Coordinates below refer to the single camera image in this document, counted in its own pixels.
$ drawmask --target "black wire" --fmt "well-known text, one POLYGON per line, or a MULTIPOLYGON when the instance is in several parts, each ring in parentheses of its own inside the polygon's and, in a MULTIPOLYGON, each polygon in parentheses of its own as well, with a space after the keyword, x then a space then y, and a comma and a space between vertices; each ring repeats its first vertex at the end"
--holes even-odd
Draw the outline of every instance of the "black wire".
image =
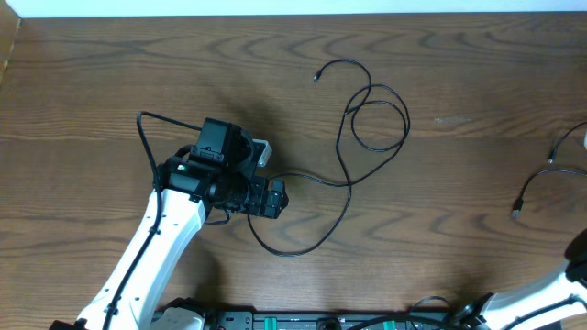
MULTIPOLYGON (((421 306, 421 305, 423 305, 423 304, 425 304, 425 303, 428 303, 428 302, 432 302, 432 301, 441 301, 441 302, 444 302, 445 304, 447 304, 447 305, 450 307, 450 302, 449 302, 449 301, 448 301, 446 298, 444 298, 444 297, 441 297, 441 296, 429 296, 429 297, 426 297, 426 298, 424 298, 424 299, 421 299, 419 302, 416 302, 415 304, 413 304, 413 305, 412 305, 412 307, 410 307, 410 308, 407 310, 407 313, 408 313, 408 314, 410 314, 411 312, 413 312, 413 311, 414 311, 416 308, 418 308, 419 306, 421 306)), ((417 329, 417 327, 415 327, 415 324, 414 324, 414 322, 413 322, 413 321, 410 321, 410 323, 412 324, 412 327, 413 327, 414 329, 417 329)))
POLYGON ((537 317, 537 316, 539 316, 541 314, 544 314, 544 313, 548 313, 550 311, 554 311, 557 308, 560 308, 560 307, 563 307, 563 306, 566 306, 566 305, 570 305, 570 304, 574 304, 574 303, 578 303, 578 302, 581 302, 581 300, 577 299, 576 297, 571 296, 571 297, 569 297, 569 298, 567 298, 567 299, 565 299, 565 300, 563 300, 561 302, 556 302, 556 303, 553 303, 553 304, 551 304, 549 306, 546 306, 546 307, 542 307, 540 309, 537 309, 534 312, 527 313, 524 316, 516 317, 515 321, 513 321, 511 324, 508 324, 504 328, 504 330, 512 330, 516 326, 522 324, 523 322, 525 322, 525 321, 527 321, 527 320, 529 320, 531 318, 537 317))
POLYGON ((122 291, 125 289, 125 286, 127 285, 128 280, 130 280, 130 276, 132 275, 132 272, 137 267, 138 262, 140 261, 140 258, 145 253, 145 250, 147 250, 147 247, 149 246, 150 241, 153 239, 153 237, 155 237, 155 235, 159 231, 159 224, 161 222, 161 212, 162 212, 161 185, 159 182, 159 174, 157 173, 157 164, 155 163, 155 158, 153 157, 153 153, 151 152, 150 147, 149 147, 149 142, 147 141, 147 138, 145 137, 145 133, 143 132, 143 127, 142 127, 142 123, 141 123, 141 119, 143 116, 150 116, 150 117, 153 117, 153 118, 156 118, 156 119, 159 119, 159 120, 162 120, 162 121, 174 124, 174 125, 190 128, 190 129, 197 130, 197 131, 202 130, 201 127, 185 124, 180 121, 164 117, 162 115, 155 115, 155 114, 152 114, 149 112, 139 112, 138 113, 138 115, 137 115, 137 131, 138 131, 138 135, 140 136, 140 141, 142 142, 143 147, 145 148, 145 152, 147 153, 147 158, 149 159, 150 169, 153 172, 153 185, 155 186, 155 193, 157 194, 157 215, 155 216, 155 222, 153 223, 153 226, 149 230, 149 234, 147 235, 145 242, 140 247, 140 250, 138 251, 137 255, 130 263, 130 266, 128 266, 128 270, 125 273, 125 276, 122 278, 122 281, 118 285, 118 288, 116 289, 116 292, 114 293, 114 296, 112 297, 112 302, 108 305, 107 312, 106 312, 106 318, 104 320, 104 325, 102 326, 102 330, 108 330, 108 328, 110 328, 110 323, 112 322, 112 316, 115 314, 115 312, 117 310, 118 301, 120 300, 120 297, 122 295, 122 291))
POLYGON ((524 186, 522 186, 522 190, 520 190, 520 193, 518 194, 517 199, 514 202, 514 206, 513 206, 513 210, 512 210, 513 217, 518 217, 520 215, 520 212, 522 211, 522 206, 524 205, 524 193, 526 192, 526 189, 528 188, 528 185, 530 184, 530 182, 532 182, 536 177, 538 177, 540 175, 549 174, 549 173, 571 174, 571 175, 577 175, 577 176, 581 176, 583 178, 587 178, 587 172, 577 171, 577 170, 544 169, 544 170, 539 170, 539 171, 535 172, 534 174, 530 175, 526 179, 526 182, 524 182, 524 186))
POLYGON ((440 329, 446 330, 462 330, 463 328, 459 326, 455 326, 452 324, 448 324, 443 321, 431 319, 429 317, 422 317, 422 316, 412 316, 412 315, 385 315, 379 316, 370 319, 369 321, 361 322, 357 325, 353 325, 352 327, 348 328, 347 330, 361 330, 368 326, 377 325, 387 321, 395 321, 395 322, 419 322, 425 325, 434 325, 438 326, 440 329))
POLYGON ((526 179, 526 182, 524 183, 524 186, 522 187, 522 190, 520 191, 520 194, 518 195, 518 198, 524 197, 524 193, 526 192, 526 189, 528 188, 528 185, 530 184, 530 182, 532 182, 532 180, 534 180, 534 178, 536 178, 537 176, 544 175, 544 174, 549 174, 549 173, 565 173, 565 174, 572 174, 572 175, 578 175, 578 176, 582 176, 582 177, 587 177, 587 173, 586 172, 576 171, 576 170, 565 170, 565 169, 544 169, 544 170, 539 170, 536 173, 530 175, 526 179))
POLYGON ((297 177, 297 178, 308 179, 308 180, 310 180, 312 182, 324 184, 324 185, 329 186, 329 187, 337 187, 337 188, 339 188, 339 187, 347 187, 348 188, 347 201, 345 202, 345 205, 342 208, 342 212, 340 213, 340 216, 338 217, 337 221, 332 225, 332 227, 330 227, 330 230, 328 230, 327 233, 322 238, 320 238, 320 240, 318 240, 318 242, 315 243, 313 246, 308 247, 308 248, 305 248, 305 249, 302 249, 302 250, 299 250, 299 251, 280 251, 278 249, 275 249, 273 247, 268 246, 265 242, 263 242, 263 240, 259 237, 259 235, 255 231, 255 229, 253 228, 253 224, 250 221, 250 215, 247 214, 247 221, 249 222, 249 228, 250 228, 251 233, 255 236, 255 239, 257 239, 257 241, 259 242, 259 244, 263 248, 265 248, 267 251, 269 251, 270 253, 272 253, 273 255, 278 256, 278 257, 297 257, 297 256, 302 256, 302 255, 304 255, 306 253, 309 253, 309 252, 314 251, 320 245, 322 245, 322 243, 324 243, 324 241, 326 241, 328 239, 328 237, 330 237, 330 235, 335 231, 335 229, 337 228, 338 224, 340 224, 340 221, 342 221, 342 218, 345 216, 345 213, 347 212, 347 209, 349 209, 350 200, 352 198, 352 186, 355 185, 355 184, 357 184, 357 183, 359 183, 359 182, 362 182, 365 179, 367 179, 374 172, 378 171, 381 167, 383 167, 383 165, 387 164, 390 160, 392 160, 395 157, 395 155, 397 155, 397 153, 400 151, 400 149, 404 145, 405 140, 407 139, 408 134, 410 133, 410 128, 411 128, 410 114, 409 114, 409 112, 407 110, 407 106, 405 105, 404 100, 402 100, 402 98, 400 97, 400 95, 398 93, 396 93, 392 88, 390 88, 390 87, 388 87, 386 85, 383 85, 383 84, 372 84, 371 74, 359 62, 357 62, 355 60, 348 60, 348 59, 332 60, 332 61, 328 62, 327 64, 325 64, 320 70, 318 70, 318 72, 314 76, 314 82, 317 82, 320 79, 320 76, 322 75, 322 72, 324 71, 325 68, 327 68, 331 64, 339 63, 339 62, 350 63, 350 64, 354 64, 354 65, 359 66, 367 74, 367 78, 369 79, 369 85, 361 88, 360 90, 358 90, 356 93, 354 93, 350 97, 349 101, 347 102, 347 106, 345 107, 345 111, 343 112, 342 118, 340 120, 340 126, 338 127, 337 142, 336 142, 336 145, 335 145, 335 149, 336 149, 336 152, 337 152, 338 163, 340 164, 340 167, 342 168, 342 171, 345 174, 346 183, 333 183, 333 182, 328 182, 328 181, 324 181, 324 180, 320 180, 318 178, 312 177, 310 175, 304 175, 304 174, 299 174, 299 173, 282 173, 282 174, 278 174, 278 175, 275 175, 273 177, 270 177, 270 180, 277 179, 277 178, 282 178, 282 177, 288 177, 289 176, 289 177, 297 177), (397 107, 395 104, 393 104, 391 102, 382 101, 382 100, 369 101, 369 102, 367 102, 367 98, 371 94, 371 89, 372 88, 383 88, 383 89, 387 90, 388 92, 390 92, 391 94, 393 94, 400 101, 400 103, 402 104, 402 106, 404 108, 404 111, 405 111, 405 115, 404 115, 404 113, 402 113, 402 110, 399 107, 397 107), (367 91, 367 92, 365 93, 365 96, 360 101, 360 104, 357 105, 357 106, 354 106, 354 107, 350 108, 350 105, 352 104, 352 102, 357 98, 357 96, 359 96, 364 91, 367 91), (404 122, 404 134, 402 135, 402 138, 398 142, 392 144, 390 147, 387 147, 387 148, 372 148, 372 147, 369 147, 365 143, 363 143, 363 141, 357 135, 357 132, 355 130, 355 117, 359 113, 359 110, 361 110, 361 108, 364 105, 373 105, 373 104, 389 105, 391 108, 393 108, 395 111, 397 111, 400 114, 400 116, 402 118, 402 121, 404 122), (384 160, 381 164, 379 164, 378 166, 376 166, 373 170, 370 170, 367 174, 363 175, 362 177, 358 178, 355 181, 353 181, 350 178, 349 171, 347 170, 347 166, 346 166, 344 160, 342 159, 342 156, 340 155, 340 149, 339 149, 340 137, 342 135, 342 128, 343 128, 344 123, 345 123, 345 116, 346 115, 350 115, 350 114, 352 114, 352 117, 350 119, 350 129, 352 131, 352 134, 357 139, 357 142, 359 142, 359 144, 362 147, 364 147, 367 150, 374 151, 374 152, 385 152, 385 151, 390 151, 392 149, 395 149, 395 151, 393 152, 393 154, 389 158, 387 158, 386 160, 384 160))
POLYGON ((578 125, 576 125, 575 127, 571 128, 567 134, 563 135, 560 139, 559 142, 557 142, 557 144, 554 146, 554 148, 550 151, 550 154, 548 155, 548 162, 553 162, 554 159, 557 157, 557 151, 559 151, 559 147, 562 144, 562 142, 570 135, 570 133, 572 133, 575 129, 582 127, 584 125, 587 125, 587 121, 584 121, 582 123, 579 123, 578 125))

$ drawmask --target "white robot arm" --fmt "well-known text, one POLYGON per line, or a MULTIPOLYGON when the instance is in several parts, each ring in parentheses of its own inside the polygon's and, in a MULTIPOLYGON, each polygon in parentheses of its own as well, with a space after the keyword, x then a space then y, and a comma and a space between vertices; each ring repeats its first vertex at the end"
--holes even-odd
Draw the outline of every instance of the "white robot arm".
MULTIPOLYGON (((118 302, 117 310, 110 325, 111 329, 168 329, 159 324, 151 325, 151 319, 157 303, 172 275, 177 260, 182 255, 188 242, 204 224, 205 208, 202 201, 190 201, 190 195, 184 192, 165 189, 162 192, 163 208, 159 232, 150 242, 118 302)), ((130 266, 133 258, 147 238, 153 219, 157 213, 157 196, 153 192, 149 198, 147 212, 143 217, 137 233, 104 287, 90 304, 85 307, 78 319, 87 320, 85 328, 102 329, 108 304, 112 301, 116 288, 130 266)), ((181 329, 201 329, 200 317, 184 319, 181 329)))
POLYGON ((587 230, 565 252, 567 262, 543 278, 473 302, 455 321, 465 329, 530 330, 587 313, 587 230))
POLYGON ((289 202, 282 181, 274 180, 270 188, 268 179, 255 176, 271 155, 269 143, 253 140, 239 126, 207 118, 200 128, 150 113, 140 113, 137 126, 156 188, 147 211, 114 272, 75 324, 56 321, 51 329, 201 330, 204 320, 180 309, 151 321, 177 260, 211 209, 227 215, 217 223, 227 223, 232 213, 276 219, 289 202), (197 144, 180 148, 156 166, 142 132, 143 115, 201 130, 197 144))

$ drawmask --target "black cable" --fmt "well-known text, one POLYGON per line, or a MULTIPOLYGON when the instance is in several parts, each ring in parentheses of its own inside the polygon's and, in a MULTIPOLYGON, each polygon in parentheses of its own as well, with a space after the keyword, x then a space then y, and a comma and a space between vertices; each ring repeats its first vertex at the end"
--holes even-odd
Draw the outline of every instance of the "black cable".
POLYGON ((425 325, 433 325, 438 326, 440 329, 445 330, 462 330, 463 328, 448 324, 443 321, 431 319, 429 317, 422 317, 422 316, 412 316, 412 315, 385 315, 379 316, 370 319, 369 321, 361 322, 357 325, 353 325, 352 327, 348 328, 347 330, 361 330, 368 326, 377 325, 387 321, 395 321, 395 322, 418 322, 425 325))
POLYGON ((561 302, 556 302, 556 303, 553 303, 553 304, 551 304, 549 306, 545 306, 545 307, 542 307, 540 309, 537 309, 534 312, 527 313, 524 316, 516 317, 516 319, 511 324, 508 324, 504 328, 504 330, 512 330, 516 326, 522 324, 523 322, 525 322, 525 321, 527 321, 527 320, 529 320, 529 319, 531 319, 533 317, 537 317, 537 316, 539 316, 541 314, 548 313, 550 311, 554 311, 557 308, 560 308, 560 307, 563 307, 563 306, 566 306, 566 305, 570 305, 570 304, 574 304, 574 303, 578 303, 578 302, 581 302, 581 300, 575 298, 574 296, 571 296, 571 297, 569 297, 569 298, 567 298, 567 299, 565 299, 565 300, 563 300, 561 302))
POLYGON ((554 161, 554 159, 557 157, 557 151, 559 151, 559 147, 562 144, 562 142, 570 135, 570 133, 572 133, 575 129, 582 127, 584 125, 587 125, 587 121, 584 121, 582 123, 579 123, 578 125, 576 125, 575 127, 571 128, 567 134, 563 135, 559 141, 555 144, 554 148, 550 151, 550 154, 548 155, 548 162, 551 163, 554 161))
MULTIPOLYGON (((423 305, 425 303, 428 303, 428 302, 432 302, 432 301, 441 301, 441 302, 444 302, 445 304, 447 304, 450 307, 450 302, 446 298, 441 297, 441 296, 429 296, 429 297, 426 297, 424 299, 421 299, 419 302, 416 302, 415 304, 413 304, 412 307, 408 308, 408 310, 407 310, 408 315, 411 312, 413 312, 416 308, 418 308, 419 306, 421 306, 421 305, 423 305)), ((450 318, 450 314, 447 314, 447 317, 445 318, 445 321, 447 319, 449 319, 449 318, 450 318)), ((417 327, 415 327, 414 322, 410 321, 410 323, 412 324, 412 327, 414 329, 417 329, 417 327)))
POLYGON ((164 117, 162 115, 155 115, 155 114, 152 114, 149 112, 139 112, 138 113, 138 115, 137 115, 137 131, 138 131, 138 135, 140 136, 140 141, 142 142, 143 147, 145 148, 145 152, 147 153, 147 158, 149 159, 150 168, 153 172, 153 185, 155 187, 155 193, 157 194, 157 215, 155 216, 155 222, 153 223, 153 226, 150 228, 149 234, 147 235, 145 242, 140 247, 140 250, 138 251, 137 255, 130 263, 130 266, 128 266, 128 270, 125 273, 125 276, 122 278, 122 281, 118 285, 118 288, 116 289, 116 292, 114 293, 114 296, 112 297, 112 302, 110 302, 110 304, 108 304, 106 317, 104 320, 104 325, 102 326, 102 330, 108 330, 108 328, 110 328, 110 323, 112 322, 112 316, 116 313, 118 301, 120 300, 120 297, 122 295, 122 291, 125 289, 125 286, 127 285, 127 282, 130 279, 132 272, 137 267, 138 262, 140 261, 140 258, 145 253, 145 250, 147 250, 147 247, 149 246, 150 241, 158 233, 159 224, 161 222, 161 212, 162 212, 161 185, 159 182, 159 175, 157 173, 157 164, 155 163, 155 158, 153 157, 153 153, 151 152, 150 147, 149 147, 149 142, 147 142, 147 138, 145 137, 145 133, 143 132, 143 127, 142 127, 142 123, 141 123, 141 119, 143 116, 150 116, 150 117, 153 117, 153 118, 156 118, 156 119, 159 119, 159 120, 162 120, 162 121, 174 124, 174 125, 190 128, 190 129, 197 130, 197 131, 202 130, 201 127, 185 124, 180 121, 164 117))
POLYGON ((340 167, 342 168, 342 171, 345 174, 345 179, 346 179, 346 183, 333 183, 333 182, 328 182, 328 181, 324 181, 324 180, 320 180, 317 179, 315 177, 312 177, 310 175, 304 175, 304 174, 299 174, 299 173, 282 173, 282 174, 278 174, 275 175, 273 177, 270 178, 270 180, 273 179, 277 179, 277 178, 282 178, 282 177, 297 177, 297 178, 303 178, 303 179, 308 179, 312 182, 316 182, 316 183, 320 183, 320 184, 324 184, 326 186, 329 187, 347 187, 348 188, 348 196, 347 196, 347 201, 344 205, 344 207, 342 208, 342 212, 340 213, 340 216, 338 217, 337 221, 332 225, 332 227, 330 227, 330 230, 327 231, 327 233, 320 238, 320 240, 318 240, 317 243, 315 243, 313 246, 299 250, 299 251, 280 251, 278 249, 275 249, 273 247, 268 246, 265 242, 263 242, 263 240, 259 237, 259 235, 257 234, 257 232, 255 231, 255 229, 253 228, 253 225, 250 221, 250 215, 247 214, 247 221, 249 222, 249 228, 251 233, 255 236, 255 238, 257 239, 257 241, 259 242, 259 244, 265 248, 267 251, 269 251, 270 253, 272 253, 275 256, 278 257, 297 257, 297 256, 302 256, 306 253, 312 252, 314 251, 316 248, 318 248, 320 245, 322 245, 322 243, 324 243, 324 241, 326 241, 328 239, 328 237, 330 237, 330 235, 335 231, 335 229, 337 228, 338 224, 340 224, 340 221, 342 221, 342 218, 345 216, 345 213, 347 212, 347 209, 349 208, 350 205, 350 200, 352 198, 352 186, 362 182, 363 180, 367 179, 368 177, 370 177, 374 172, 378 171, 383 165, 387 164, 390 160, 392 160, 395 155, 397 155, 397 153, 400 151, 400 149, 402 148, 402 146, 404 145, 405 140, 407 139, 407 136, 410 132, 410 127, 411 127, 411 121, 410 121, 410 115, 408 113, 407 110, 407 106, 404 103, 404 100, 402 100, 402 98, 400 97, 400 95, 398 93, 396 93, 392 88, 383 85, 383 84, 372 84, 371 81, 371 74, 369 73, 369 71, 362 66, 362 64, 360 64, 359 62, 355 61, 355 60, 347 60, 347 59, 342 59, 342 60, 332 60, 330 62, 328 62, 327 64, 325 64, 320 70, 318 70, 318 72, 316 73, 316 75, 314 76, 314 82, 316 83, 319 79, 320 76, 322 76, 322 72, 324 71, 325 68, 327 68, 328 66, 330 66, 331 64, 334 63, 339 63, 339 62, 345 62, 345 63, 350 63, 350 64, 354 64, 359 66, 361 69, 363 69, 363 71, 367 74, 367 78, 369 79, 369 85, 361 88, 360 90, 358 90, 356 93, 354 93, 349 101, 347 102, 347 106, 345 107, 345 111, 342 114, 342 118, 340 120, 340 126, 338 127, 338 135, 337 135, 337 141, 336 141, 336 152, 337 152, 337 157, 338 157, 338 163, 340 164, 340 167), (382 100, 377 100, 377 101, 369 101, 367 102, 367 98, 369 97, 369 95, 371 94, 371 89, 372 88, 383 88, 385 90, 387 90, 388 92, 390 92, 391 94, 393 94, 402 104, 404 111, 405 111, 405 115, 404 113, 402 113, 402 110, 396 106, 395 104, 388 102, 388 101, 382 101, 382 100), (365 96, 362 98, 362 101, 360 101, 360 104, 357 106, 354 106, 352 108, 350 108, 350 105, 352 104, 352 102, 355 100, 355 98, 357 98, 358 95, 360 95, 361 93, 363 93, 364 91, 367 91, 365 93, 365 96), (395 111, 397 111, 403 122, 404 122, 404 134, 402 135, 402 138, 392 144, 390 147, 387 148, 372 148, 367 146, 365 143, 363 143, 363 141, 360 139, 360 137, 357 135, 357 132, 355 130, 355 117, 357 116, 357 114, 359 113, 359 110, 361 110, 361 108, 364 105, 373 105, 373 104, 381 104, 381 105, 389 105, 391 108, 393 108, 395 111), (357 180, 353 181, 350 176, 349 176, 349 172, 347 170, 347 166, 344 162, 344 160, 342 159, 342 156, 340 155, 340 149, 339 149, 339 144, 340 144, 340 137, 342 135, 342 128, 344 126, 345 123, 345 116, 346 115, 350 115, 352 114, 352 117, 350 119, 350 129, 352 131, 352 134, 355 136, 355 139, 357 140, 357 142, 359 142, 359 144, 364 147, 365 149, 369 150, 369 151, 374 151, 374 152, 385 152, 385 151, 390 151, 392 149, 395 149, 395 151, 393 152, 393 154, 387 158, 386 160, 384 160, 381 164, 379 164, 378 166, 376 166, 373 170, 370 170, 367 174, 363 175, 362 177, 358 178, 357 180))
POLYGON ((517 199, 514 202, 514 206, 512 207, 512 216, 513 217, 518 217, 520 215, 520 212, 522 211, 522 206, 524 205, 524 193, 526 192, 526 189, 527 189, 528 185, 530 184, 530 182, 532 182, 532 180, 534 180, 534 178, 536 178, 537 176, 540 176, 543 174, 549 174, 549 173, 572 174, 572 175, 582 176, 583 178, 587 178, 587 172, 576 171, 576 170, 544 169, 544 170, 537 171, 536 173, 530 175, 526 179, 526 182, 524 183, 522 190, 518 194, 517 199))

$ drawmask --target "white wall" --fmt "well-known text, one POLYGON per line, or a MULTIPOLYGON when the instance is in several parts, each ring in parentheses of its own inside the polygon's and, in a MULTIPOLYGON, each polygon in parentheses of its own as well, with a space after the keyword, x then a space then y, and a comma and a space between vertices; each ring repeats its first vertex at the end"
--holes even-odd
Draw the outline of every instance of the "white wall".
POLYGON ((6 0, 23 18, 585 11, 587 0, 6 0))

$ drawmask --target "green terminal block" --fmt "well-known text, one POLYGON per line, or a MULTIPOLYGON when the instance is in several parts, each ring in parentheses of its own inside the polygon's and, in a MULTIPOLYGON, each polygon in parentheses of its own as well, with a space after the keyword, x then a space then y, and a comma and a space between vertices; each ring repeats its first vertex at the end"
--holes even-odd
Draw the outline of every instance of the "green terminal block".
POLYGON ((275 317, 265 318, 265 330, 277 330, 277 319, 275 317))
POLYGON ((395 321, 383 322, 383 329, 384 330, 397 330, 397 328, 395 327, 395 321))

